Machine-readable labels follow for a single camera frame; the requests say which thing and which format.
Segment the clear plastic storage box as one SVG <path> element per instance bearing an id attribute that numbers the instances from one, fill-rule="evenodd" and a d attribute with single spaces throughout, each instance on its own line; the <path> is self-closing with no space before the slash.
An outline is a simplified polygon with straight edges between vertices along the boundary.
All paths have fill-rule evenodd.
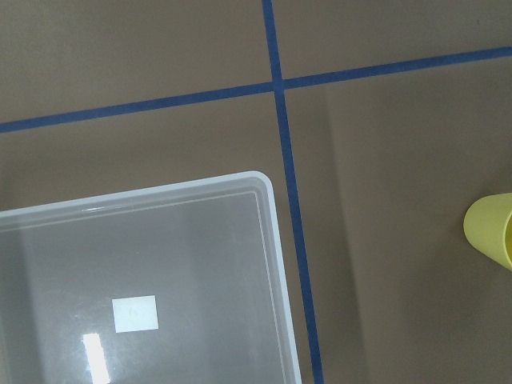
<path id="1" fill-rule="evenodd" d="M 154 295 L 157 330 L 112 300 Z M 1 214 L 4 383 L 299 383 L 274 192 L 247 171 Z"/>

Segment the white label in box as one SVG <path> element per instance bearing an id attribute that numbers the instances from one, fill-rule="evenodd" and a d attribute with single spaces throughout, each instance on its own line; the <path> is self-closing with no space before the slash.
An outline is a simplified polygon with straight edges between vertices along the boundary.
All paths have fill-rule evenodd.
<path id="1" fill-rule="evenodd" d="M 116 298 L 111 302 L 116 333 L 157 330 L 159 328 L 154 295 Z"/>

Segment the yellow plastic cup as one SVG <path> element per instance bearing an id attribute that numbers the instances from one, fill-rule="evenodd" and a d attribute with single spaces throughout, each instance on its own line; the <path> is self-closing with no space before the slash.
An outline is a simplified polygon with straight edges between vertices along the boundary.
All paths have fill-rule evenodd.
<path id="1" fill-rule="evenodd" d="M 473 248 L 511 270 L 511 193 L 474 202 L 465 214 L 463 231 Z"/>

